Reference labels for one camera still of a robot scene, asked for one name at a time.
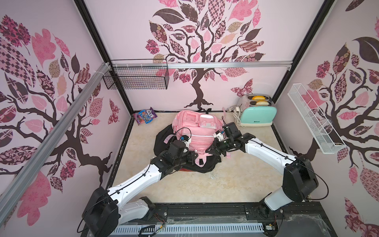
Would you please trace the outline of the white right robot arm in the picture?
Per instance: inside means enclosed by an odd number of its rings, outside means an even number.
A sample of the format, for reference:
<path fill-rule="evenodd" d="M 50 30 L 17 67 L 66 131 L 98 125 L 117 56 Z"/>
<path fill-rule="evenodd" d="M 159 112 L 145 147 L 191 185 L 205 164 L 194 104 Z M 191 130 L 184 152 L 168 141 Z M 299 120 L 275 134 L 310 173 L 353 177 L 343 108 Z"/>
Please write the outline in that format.
<path fill-rule="evenodd" d="M 310 160 L 283 153 L 250 133 L 222 141 L 215 138 L 206 152 L 226 155 L 236 150 L 261 159 L 283 175 L 282 186 L 261 201 L 262 211 L 273 212 L 292 202 L 302 202 L 319 186 L 321 177 L 314 172 Z"/>

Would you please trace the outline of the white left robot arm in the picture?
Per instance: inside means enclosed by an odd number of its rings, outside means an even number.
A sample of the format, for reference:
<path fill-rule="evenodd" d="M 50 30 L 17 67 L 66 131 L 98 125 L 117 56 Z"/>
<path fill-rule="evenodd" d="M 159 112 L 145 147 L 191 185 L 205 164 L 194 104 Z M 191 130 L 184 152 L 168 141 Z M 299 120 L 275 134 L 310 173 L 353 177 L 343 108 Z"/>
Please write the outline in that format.
<path fill-rule="evenodd" d="M 150 218 L 155 205 L 147 197 L 137 201 L 132 199 L 150 185 L 180 170 L 183 165 L 194 164 L 197 158 L 198 154 L 189 150 L 185 142 L 175 140 L 133 177 L 107 190 L 97 188 L 82 214 L 84 229 L 95 237 L 108 237 L 120 224 Z"/>

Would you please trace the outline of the red backpack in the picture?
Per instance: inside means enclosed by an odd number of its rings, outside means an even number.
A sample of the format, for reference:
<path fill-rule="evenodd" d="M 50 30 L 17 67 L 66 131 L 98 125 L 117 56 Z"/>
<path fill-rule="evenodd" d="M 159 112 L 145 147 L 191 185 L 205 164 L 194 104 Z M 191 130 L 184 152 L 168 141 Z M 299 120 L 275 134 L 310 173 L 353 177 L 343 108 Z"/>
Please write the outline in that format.
<path fill-rule="evenodd" d="M 188 170 L 188 169 L 185 169 L 185 168 L 182 168 L 179 171 L 182 171 L 182 172 L 193 172 L 192 170 Z"/>

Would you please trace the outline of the pink backpack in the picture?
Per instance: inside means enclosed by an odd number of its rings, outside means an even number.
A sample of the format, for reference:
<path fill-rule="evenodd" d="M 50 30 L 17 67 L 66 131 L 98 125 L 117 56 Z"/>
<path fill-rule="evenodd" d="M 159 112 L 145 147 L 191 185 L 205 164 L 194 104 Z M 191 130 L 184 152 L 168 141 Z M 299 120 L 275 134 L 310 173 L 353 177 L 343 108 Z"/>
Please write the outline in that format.
<path fill-rule="evenodd" d="M 215 138 L 219 140 L 226 138 L 223 125 L 223 121 L 214 115 L 183 110 L 174 118 L 171 125 L 172 131 L 164 137 L 164 143 L 168 144 L 175 138 L 188 136 L 190 138 L 189 150 L 197 153 L 198 157 L 193 162 L 184 165 L 183 169 L 196 172 L 205 171 L 207 168 L 213 169 L 219 159 L 206 153 L 206 150 Z"/>

